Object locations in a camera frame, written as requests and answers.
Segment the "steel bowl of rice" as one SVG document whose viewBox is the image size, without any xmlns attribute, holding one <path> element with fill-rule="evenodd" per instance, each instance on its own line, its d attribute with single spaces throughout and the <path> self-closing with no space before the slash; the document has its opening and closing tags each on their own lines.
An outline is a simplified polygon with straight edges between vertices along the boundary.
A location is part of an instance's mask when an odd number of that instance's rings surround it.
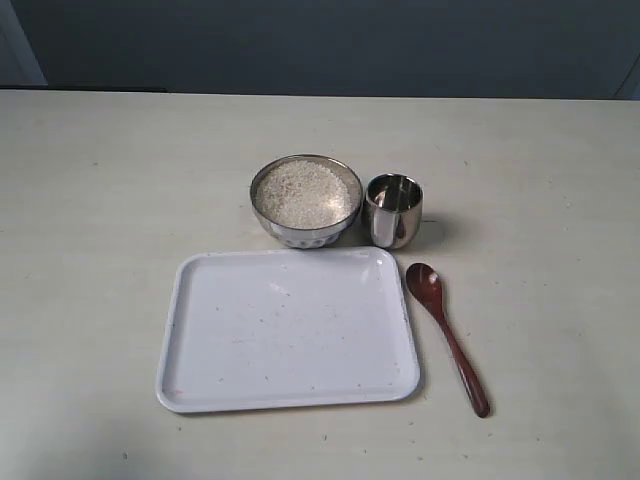
<svg viewBox="0 0 640 480">
<path fill-rule="evenodd" d="M 316 154 L 279 158 L 264 166 L 249 190 L 263 229 L 286 247 L 334 243 L 360 212 L 363 187 L 344 163 Z"/>
</svg>

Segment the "dark red wooden spoon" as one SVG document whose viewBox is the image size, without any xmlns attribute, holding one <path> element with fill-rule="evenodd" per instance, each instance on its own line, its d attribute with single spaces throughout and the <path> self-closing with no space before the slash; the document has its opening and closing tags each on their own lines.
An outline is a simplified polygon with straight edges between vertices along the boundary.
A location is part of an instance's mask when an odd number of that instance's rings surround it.
<svg viewBox="0 0 640 480">
<path fill-rule="evenodd" d="M 406 271 L 405 281 L 411 295 L 439 325 L 448 343 L 472 409 L 479 418 L 487 418 L 491 413 L 490 402 L 483 383 L 448 322 L 444 285 L 440 275 L 427 264 L 413 263 Z"/>
</svg>

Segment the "white plastic tray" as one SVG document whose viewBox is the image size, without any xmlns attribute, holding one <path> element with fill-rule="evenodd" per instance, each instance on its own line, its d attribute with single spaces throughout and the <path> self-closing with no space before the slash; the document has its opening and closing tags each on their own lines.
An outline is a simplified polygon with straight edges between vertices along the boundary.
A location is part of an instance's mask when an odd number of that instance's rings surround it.
<svg viewBox="0 0 640 480">
<path fill-rule="evenodd" d="M 382 249 L 204 253 L 176 273 L 155 384 L 172 412 L 399 401 L 420 380 Z"/>
</svg>

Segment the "small steel cup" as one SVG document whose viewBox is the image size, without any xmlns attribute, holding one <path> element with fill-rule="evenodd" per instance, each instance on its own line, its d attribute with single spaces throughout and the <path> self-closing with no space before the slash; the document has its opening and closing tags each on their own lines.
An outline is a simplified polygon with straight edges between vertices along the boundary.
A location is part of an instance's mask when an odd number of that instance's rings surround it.
<svg viewBox="0 0 640 480">
<path fill-rule="evenodd" d="M 386 173 L 365 189 L 362 224 L 374 246 L 400 249 L 417 234 L 422 220 L 423 190 L 412 178 Z"/>
</svg>

